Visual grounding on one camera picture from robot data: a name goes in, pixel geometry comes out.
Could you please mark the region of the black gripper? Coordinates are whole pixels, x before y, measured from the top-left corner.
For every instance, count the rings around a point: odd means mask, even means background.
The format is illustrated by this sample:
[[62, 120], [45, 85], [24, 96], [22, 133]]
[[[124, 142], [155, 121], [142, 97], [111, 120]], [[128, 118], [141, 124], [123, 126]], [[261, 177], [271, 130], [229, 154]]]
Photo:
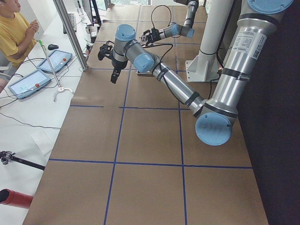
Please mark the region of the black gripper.
[[112, 66], [114, 68], [111, 75], [111, 82], [116, 83], [120, 75], [120, 70], [124, 69], [127, 66], [128, 60], [119, 54], [117, 54], [117, 56], [114, 56], [113, 46], [110, 45], [109, 43], [114, 44], [114, 42], [112, 41], [107, 41], [105, 44], [103, 44], [99, 49], [97, 57], [98, 60], [103, 60], [104, 57], [107, 57], [108, 59], [111, 60]]
[[151, 30], [146, 31], [146, 44], [149, 45], [151, 43], [155, 43], [160, 40], [159, 30], [156, 28], [152, 28]]

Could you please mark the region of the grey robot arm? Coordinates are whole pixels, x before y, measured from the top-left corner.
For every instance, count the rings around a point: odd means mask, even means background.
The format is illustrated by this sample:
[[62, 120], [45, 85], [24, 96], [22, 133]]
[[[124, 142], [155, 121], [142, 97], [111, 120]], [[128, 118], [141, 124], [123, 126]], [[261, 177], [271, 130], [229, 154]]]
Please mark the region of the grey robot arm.
[[[187, 14], [183, 25], [179, 25], [176, 22], [172, 22], [172, 13], [168, 6], [166, 5], [158, 5], [151, 12], [151, 23], [152, 28], [150, 30], [146, 30], [140, 37], [140, 41], [144, 42], [145, 46], [149, 44], [155, 43], [159, 40], [166, 39], [169, 37], [175, 38], [176, 35], [184, 36], [188, 38], [192, 38], [195, 30], [193, 29], [193, 24], [195, 20], [195, 14], [199, 7], [198, 0], [174, 0], [174, 2], [186, 5], [187, 6]], [[155, 28], [153, 22], [153, 13], [158, 7], [166, 7], [170, 13], [170, 21], [166, 28], [158, 30]]]
[[139, 73], [150, 72], [192, 111], [197, 119], [197, 137], [211, 146], [222, 145], [232, 136], [233, 125], [238, 116], [236, 106], [250, 80], [267, 37], [277, 30], [292, 1], [242, 1], [237, 30], [220, 74], [217, 72], [216, 55], [233, 2], [213, 1], [199, 53], [193, 60], [186, 61], [186, 80], [170, 69], [161, 57], [148, 52], [146, 47], [142, 46], [142, 42], [155, 42], [175, 35], [192, 37], [198, 1], [184, 0], [182, 4], [188, 7], [184, 25], [172, 22], [168, 27], [154, 30], [148, 37], [136, 40], [135, 29], [128, 24], [121, 24], [117, 27], [114, 44], [102, 45], [98, 59], [111, 60], [112, 83], [116, 83], [128, 62], [131, 62]]

